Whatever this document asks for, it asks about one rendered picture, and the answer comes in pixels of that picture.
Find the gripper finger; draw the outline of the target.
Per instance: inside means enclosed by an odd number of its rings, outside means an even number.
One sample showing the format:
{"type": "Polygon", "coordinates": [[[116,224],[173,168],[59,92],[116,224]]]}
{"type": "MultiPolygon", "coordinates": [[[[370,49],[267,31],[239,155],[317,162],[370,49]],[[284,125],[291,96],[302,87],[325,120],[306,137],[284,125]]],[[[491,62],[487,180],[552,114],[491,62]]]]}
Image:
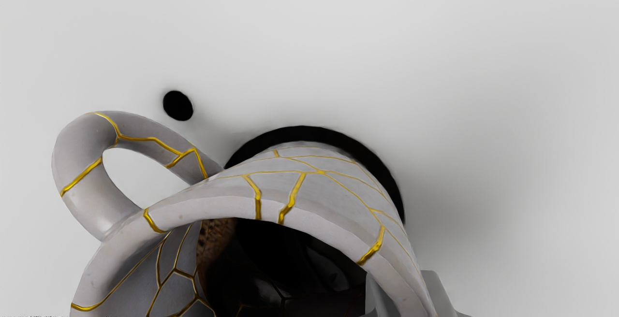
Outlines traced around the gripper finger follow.
{"type": "Polygon", "coordinates": [[[421,274],[438,317],[471,317],[453,307],[447,291],[435,271],[421,270],[421,274]]]}

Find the white mug with gold cracks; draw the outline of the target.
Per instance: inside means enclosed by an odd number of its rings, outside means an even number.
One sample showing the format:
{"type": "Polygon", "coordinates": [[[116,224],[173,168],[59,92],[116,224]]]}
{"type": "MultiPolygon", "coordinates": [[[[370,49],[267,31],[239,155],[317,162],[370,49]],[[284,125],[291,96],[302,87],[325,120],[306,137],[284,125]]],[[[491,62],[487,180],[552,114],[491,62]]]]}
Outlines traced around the white mug with gold cracks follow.
{"type": "Polygon", "coordinates": [[[395,191],[340,144],[294,133],[223,169],[160,123],[102,111],[60,132],[52,174],[101,244],[70,317],[440,317],[395,191]],[[110,149],[188,187],[140,207],[108,175],[110,149]]]}

